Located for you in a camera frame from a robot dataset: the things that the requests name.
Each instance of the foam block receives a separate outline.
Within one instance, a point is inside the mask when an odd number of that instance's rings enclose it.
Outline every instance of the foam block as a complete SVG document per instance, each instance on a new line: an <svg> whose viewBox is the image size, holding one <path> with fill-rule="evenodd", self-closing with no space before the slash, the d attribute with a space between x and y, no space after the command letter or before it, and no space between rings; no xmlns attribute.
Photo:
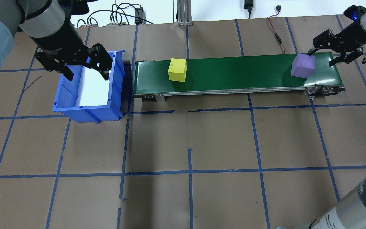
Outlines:
<svg viewBox="0 0 366 229"><path fill-rule="evenodd" d="M170 81L186 81L187 60L172 58L167 72Z"/></svg>
<svg viewBox="0 0 366 229"><path fill-rule="evenodd" d="M315 69L315 57L306 54L297 54L292 62L292 76L308 78Z"/></svg>

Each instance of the metal post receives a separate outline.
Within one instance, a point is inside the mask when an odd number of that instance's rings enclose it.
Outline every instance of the metal post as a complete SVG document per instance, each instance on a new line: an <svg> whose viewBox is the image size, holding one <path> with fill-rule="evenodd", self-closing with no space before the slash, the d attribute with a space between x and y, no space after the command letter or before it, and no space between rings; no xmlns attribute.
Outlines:
<svg viewBox="0 0 366 229"><path fill-rule="evenodd" d="M193 24L191 0L177 0L177 18L179 26Z"/></svg>

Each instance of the label on robot arm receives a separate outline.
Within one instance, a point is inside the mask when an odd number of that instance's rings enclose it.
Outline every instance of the label on robot arm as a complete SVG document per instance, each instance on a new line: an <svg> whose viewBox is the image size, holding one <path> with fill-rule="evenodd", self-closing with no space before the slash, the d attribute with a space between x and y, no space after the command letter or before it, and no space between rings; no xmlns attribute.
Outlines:
<svg viewBox="0 0 366 229"><path fill-rule="evenodd" d="M345 229L345 227L338 218L337 210L334 207L311 229Z"/></svg>

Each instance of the yellow cube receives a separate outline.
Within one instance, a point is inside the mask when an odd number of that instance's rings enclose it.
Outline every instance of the yellow cube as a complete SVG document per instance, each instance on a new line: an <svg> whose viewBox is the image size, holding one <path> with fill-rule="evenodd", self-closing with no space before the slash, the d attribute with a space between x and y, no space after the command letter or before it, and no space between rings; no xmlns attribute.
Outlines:
<svg viewBox="0 0 366 229"><path fill-rule="evenodd" d="M167 72L170 81L184 82L186 80L187 60L172 58Z"/></svg>

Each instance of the red wire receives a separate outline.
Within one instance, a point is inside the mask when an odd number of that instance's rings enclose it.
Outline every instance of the red wire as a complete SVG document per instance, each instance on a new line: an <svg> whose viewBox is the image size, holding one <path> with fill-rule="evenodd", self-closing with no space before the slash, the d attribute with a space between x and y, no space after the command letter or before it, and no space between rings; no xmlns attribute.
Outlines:
<svg viewBox="0 0 366 229"><path fill-rule="evenodd" d="M275 31L275 28L273 28L273 25L272 25L272 22L270 21L270 18L271 17L274 17L274 16L278 16L279 15L279 13L280 12L278 12L277 14L275 14L275 15L271 15L271 16L269 16L269 17L267 17L266 19L268 20L268 22L269 22L269 24L270 24L270 26L272 27L272 31L273 31L273 33L274 34L276 34L276 31ZM282 47L283 47L283 54L285 54L285 51L289 54L289 52L288 52L288 50L285 48L285 45L283 45L283 43L282 44L280 44Z"/></svg>

